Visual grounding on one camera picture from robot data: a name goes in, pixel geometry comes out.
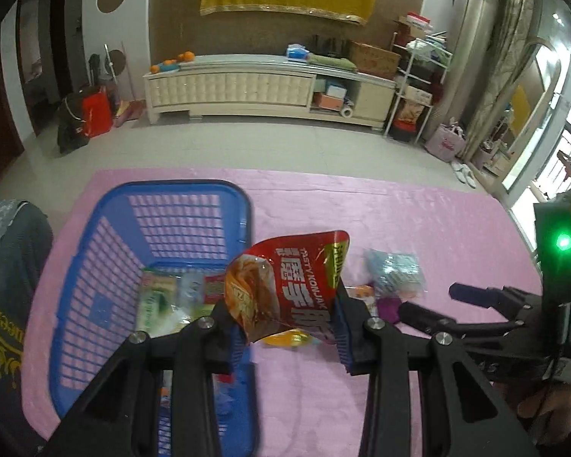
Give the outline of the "person's right hand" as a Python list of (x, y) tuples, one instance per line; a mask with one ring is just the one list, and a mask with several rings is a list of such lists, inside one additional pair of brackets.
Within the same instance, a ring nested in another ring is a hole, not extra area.
[(538, 442), (560, 444), (571, 434), (571, 385), (539, 390), (516, 404), (515, 411), (524, 419), (546, 416)]

